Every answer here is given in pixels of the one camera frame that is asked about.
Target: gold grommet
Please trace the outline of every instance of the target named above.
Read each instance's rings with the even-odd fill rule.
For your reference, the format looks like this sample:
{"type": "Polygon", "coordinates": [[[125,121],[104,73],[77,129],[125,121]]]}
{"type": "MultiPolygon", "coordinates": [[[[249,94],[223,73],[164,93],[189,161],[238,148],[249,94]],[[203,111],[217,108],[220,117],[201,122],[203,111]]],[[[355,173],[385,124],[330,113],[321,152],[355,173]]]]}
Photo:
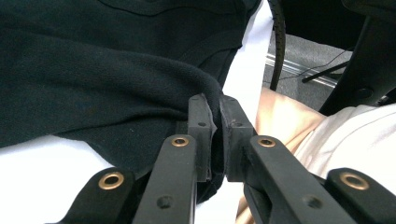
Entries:
{"type": "Polygon", "coordinates": [[[347,186],[353,188],[353,189],[358,189],[358,190],[366,190],[370,188],[369,183],[367,183],[366,180],[361,178],[358,175],[349,173],[349,172],[343,172],[340,174],[340,179],[341,181],[344,182],[347,186]]]}
{"type": "Polygon", "coordinates": [[[122,184],[123,180],[122,173],[112,172],[102,176],[98,184],[101,189],[116,189],[122,184]]]}
{"type": "Polygon", "coordinates": [[[262,147],[274,147],[276,143],[268,138],[259,138],[258,143],[262,147]]]}
{"type": "Polygon", "coordinates": [[[172,145],[175,147],[184,147],[189,144],[189,139],[185,137],[177,137],[172,140],[172,145]]]}

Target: floor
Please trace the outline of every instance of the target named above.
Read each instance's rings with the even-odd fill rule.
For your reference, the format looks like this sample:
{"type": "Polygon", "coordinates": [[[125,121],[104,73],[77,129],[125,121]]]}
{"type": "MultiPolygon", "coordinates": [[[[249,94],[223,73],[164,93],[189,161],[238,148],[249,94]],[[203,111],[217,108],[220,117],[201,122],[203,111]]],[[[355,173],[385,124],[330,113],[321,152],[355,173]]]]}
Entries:
{"type": "MultiPolygon", "coordinates": [[[[275,35],[273,34],[262,83],[264,87],[270,85],[274,68],[274,55],[275,35]]],[[[329,77],[322,77],[307,83],[303,83],[301,80],[304,77],[312,76],[339,63],[346,62],[351,55],[351,51],[344,51],[297,36],[287,35],[285,62],[276,91],[319,110],[336,85],[336,80],[329,77]]],[[[342,71],[340,69],[334,73],[342,73],[342,71]]]]}

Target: black fabric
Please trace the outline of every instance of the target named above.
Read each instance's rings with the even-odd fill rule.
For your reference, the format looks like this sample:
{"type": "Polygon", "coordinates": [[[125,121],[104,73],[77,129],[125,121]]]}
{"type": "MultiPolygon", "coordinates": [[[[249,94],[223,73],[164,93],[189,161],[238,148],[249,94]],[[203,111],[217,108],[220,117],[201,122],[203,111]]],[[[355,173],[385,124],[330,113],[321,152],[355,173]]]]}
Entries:
{"type": "MultiPolygon", "coordinates": [[[[55,134],[147,174],[191,96],[221,130],[221,85],[258,3],[1,0],[0,147],[55,134]]],[[[212,150],[201,201],[223,178],[220,133],[212,150]]]]}
{"type": "Polygon", "coordinates": [[[282,0],[281,5],[286,34],[340,49],[356,45],[365,19],[341,0],[282,0]]]}

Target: black metal frame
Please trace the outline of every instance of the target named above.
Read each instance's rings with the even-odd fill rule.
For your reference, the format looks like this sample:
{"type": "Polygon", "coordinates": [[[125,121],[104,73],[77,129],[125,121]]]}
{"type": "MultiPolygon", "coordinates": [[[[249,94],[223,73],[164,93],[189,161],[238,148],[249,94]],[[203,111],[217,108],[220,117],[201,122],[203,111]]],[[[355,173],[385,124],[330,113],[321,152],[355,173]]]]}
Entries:
{"type": "MultiPolygon", "coordinates": [[[[207,119],[204,102],[204,96],[193,96],[190,108],[207,119]]],[[[277,139],[256,135],[234,98],[221,97],[220,108],[225,174],[229,181],[245,183],[256,223],[396,223],[396,197],[369,176],[343,168],[323,181],[277,139]]],[[[208,164],[214,129],[210,120],[197,118],[189,117],[194,137],[176,134],[164,140],[141,199],[133,174],[109,168],[92,177],[59,223],[193,223],[197,176],[208,177],[210,167],[203,164],[208,164]]]]}

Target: thin wire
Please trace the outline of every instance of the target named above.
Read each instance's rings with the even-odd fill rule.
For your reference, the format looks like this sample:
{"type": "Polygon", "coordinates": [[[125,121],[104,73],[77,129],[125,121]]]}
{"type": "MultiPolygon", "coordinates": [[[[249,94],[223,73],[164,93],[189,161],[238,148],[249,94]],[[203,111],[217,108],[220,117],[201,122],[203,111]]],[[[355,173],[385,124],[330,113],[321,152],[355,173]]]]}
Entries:
{"type": "Polygon", "coordinates": [[[306,72],[308,72],[308,71],[311,71],[312,69],[325,67],[325,66],[329,65],[330,63],[334,62],[334,60],[337,59],[338,57],[340,57],[343,53],[345,53],[345,52],[347,52],[347,51],[349,51],[349,50],[352,50],[352,49],[354,49],[354,48],[355,48],[355,47],[350,47],[350,48],[348,48],[348,49],[345,49],[343,52],[339,53],[337,56],[335,56],[331,61],[329,61],[329,62],[326,63],[326,64],[308,68],[308,69],[306,69],[305,71],[303,71],[302,73],[300,73],[300,74],[297,75],[297,76],[293,76],[293,77],[282,77],[282,78],[279,79],[279,81],[280,81],[280,80],[289,79],[289,78],[297,78],[297,77],[302,76],[304,73],[306,73],[306,72]]]}

